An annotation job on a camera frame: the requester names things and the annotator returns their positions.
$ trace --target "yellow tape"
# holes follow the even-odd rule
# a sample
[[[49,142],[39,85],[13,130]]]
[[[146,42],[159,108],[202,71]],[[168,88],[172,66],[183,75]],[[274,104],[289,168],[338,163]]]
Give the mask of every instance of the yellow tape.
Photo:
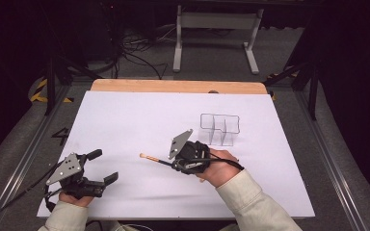
[[[43,90],[44,86],[47,85],[47,79],[42,79],[38,85],[38,87],[35,90],[35,94],[31,97],[31,101],[39,101],[42,103],[47,103],[48,99],[47,97],[40,96],[41,91]],[[74,98],[65,98],[63,100],[64,103],[72,103],[74,102]]]

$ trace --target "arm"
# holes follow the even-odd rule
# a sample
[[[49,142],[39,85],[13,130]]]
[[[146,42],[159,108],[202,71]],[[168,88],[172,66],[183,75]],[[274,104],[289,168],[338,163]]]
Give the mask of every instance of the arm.
[[[227,151],[211,149],[211,153],[237,161]],[[301,230],[246,170],[240,171],[226,163],[215,162],[198,177],[215,186],[227,208],[235,215],[240,230]]]
[[[59,202],[56,204],[46,224],[39,231],[83,231],[86,228],[88,217],[87,206],[92,202],[93,197],[84,196],[76,199],[63,192],[59,195]]]

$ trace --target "metal stand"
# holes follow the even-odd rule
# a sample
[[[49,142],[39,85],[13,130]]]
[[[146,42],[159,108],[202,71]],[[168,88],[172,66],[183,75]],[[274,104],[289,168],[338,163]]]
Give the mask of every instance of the metal stand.
[[[308,111],[311,115],[311,118],[313,120],[316,120],[315,117],[315,103],[316,103],[316,97],[317,97],[317,87],[318,87],[318,69],[317,66],[310,63],[304,63],[304,64],[298,64],[295,66],[292,66],[283,72],[281,72],[279,75],[272,79],[267,79],[263,82],[264,86],[269,87],[272,84],[275,84],[276,82],[290,76],[291,74],[300,71],[297,75],[296,79],[291,84],[291,88],[293,90],[303,90],[305,85],[308,83],[308,81],[311,80],[310,83],[310,93],[309,93],[309,99],[308,99]]]
[[[244,42],[244,47],[251,73],[258,74],[259,69],[251,49],[256,39],[262,15],[263,10],[258,10],[257,13],[183,13],[181,6],[178,6],[173,72],[179,72],[181,69],[182,28],[217,28],[251,30],[251,39],[249,42]]]

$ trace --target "metal frame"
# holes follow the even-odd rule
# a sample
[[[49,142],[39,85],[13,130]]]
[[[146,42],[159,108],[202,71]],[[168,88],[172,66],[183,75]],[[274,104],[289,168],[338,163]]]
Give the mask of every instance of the metal frame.
[[[173,72],[179,72],[182,59],[182,28],[219,28],[251,30],[249,42],[244,42],[244,49],[248,58],[252,74],[258,74],[256,60],[252,48],[260,26],[263,9],[257,13],[183,13],[179,5],[176,16],[176,46],[173,56]]]

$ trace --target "black wire bundle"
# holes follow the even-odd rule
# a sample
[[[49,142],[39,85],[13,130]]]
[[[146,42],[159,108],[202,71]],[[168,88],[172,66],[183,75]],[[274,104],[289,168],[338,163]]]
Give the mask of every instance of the black wire bundle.
[[[34,188],[41,180],[43,180],[49,173],[52,173],[61,163],[56,164],[52,168],[50,168],[44,175],[39,178],[35,183],[33,183],[31,186],[29,186],[25,191],[21,192],[17,196],[15,196],[12,200],[10,200],[8,203],[6,203],[2,208],[0,208],[0,213],[2,213],[6,208],[14,204],[20,197],[25,195],[28,191],[30,191],[32,188]]]

